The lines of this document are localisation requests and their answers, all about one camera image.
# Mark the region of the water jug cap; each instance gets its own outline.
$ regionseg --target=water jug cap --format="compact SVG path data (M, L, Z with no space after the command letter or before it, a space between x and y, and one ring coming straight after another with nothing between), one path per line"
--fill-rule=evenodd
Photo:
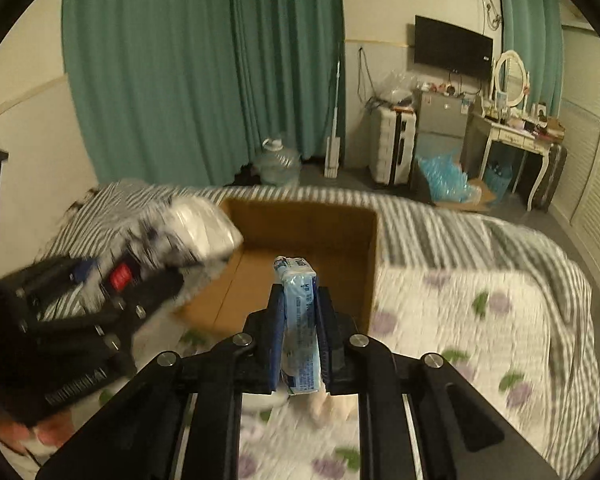
M262 147L269 152L279 152L282 149L282 140L280 139L265 139Z

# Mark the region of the snack package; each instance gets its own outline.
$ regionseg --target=snack package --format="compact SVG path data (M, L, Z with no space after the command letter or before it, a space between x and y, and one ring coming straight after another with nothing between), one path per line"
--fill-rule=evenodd
M282 378L291 394L320 388L320 355L315 331L316 274L302 258L279 256L273 265L285 289Z

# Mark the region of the wall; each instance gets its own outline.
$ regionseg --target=wall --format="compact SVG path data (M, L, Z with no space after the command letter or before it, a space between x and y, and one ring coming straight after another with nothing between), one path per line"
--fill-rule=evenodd
M500 0L494 0L500 12ZM343 0L346 32L347 124L345 164L364 167L368 164L368 127L364 102L370 91L358 97L358 51L366 52L372 80L376 87L392 71L424 74L427 80L446 81L448 72L414 66L413 49L407 45L407 26L416 14L453 23L493 38L494 58L502 51L502 26L492 31L483 22L482 0ZM475 91L468 78L463 89Z
M0 44L0 276L30 264L97 185L64 75L62 0L35 0Z
M0 276L30 264L97 185L66 77L0 115Z
M35 0L0 44L0 111L64 73L62 0Z
M570 0L560 0L560 22L562 28L580 28L593 31L591 24Z

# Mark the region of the oval mirror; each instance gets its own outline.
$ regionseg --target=oval mirror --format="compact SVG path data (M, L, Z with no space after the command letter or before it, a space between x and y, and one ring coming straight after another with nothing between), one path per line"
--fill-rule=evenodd
M525 64L515 50L507 50L500 56L493 72L495 89L507 94L507 106L518 106L528 86Z

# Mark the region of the purple flower pattern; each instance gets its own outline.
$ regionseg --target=purple flower pattern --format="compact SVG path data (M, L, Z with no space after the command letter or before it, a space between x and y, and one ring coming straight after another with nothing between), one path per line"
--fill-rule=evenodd
M376 310L371 319L370 332L383 336L393 333L398 324L398 317L393 312Z
M238 478L250 478L258 469L258 464L250 454L242 454L238 457Z
M532 391L531 384L526 381L516 384L509 389L509 393L507 394L507 407L519 408L523 406L529 400L529 397L531 397Z
M494 292L489 296L489 310L497 316L505 316L511 311L509 297L501 291Z
M474 380L475 368L473 368L469 363L455 362L453 366L466 381L471 382Z
M333 458L316 458L311 462L314 471L323 478L340 480L346 471L344 462Z
M429 285L432 288L436 288L437 290L440 290L442 287L444 287L446 285L446 283L449 281L450 276L448 274L440 274L439 272L432 272L430 274L427 274L424 278L423 278L423 282L426 285Z

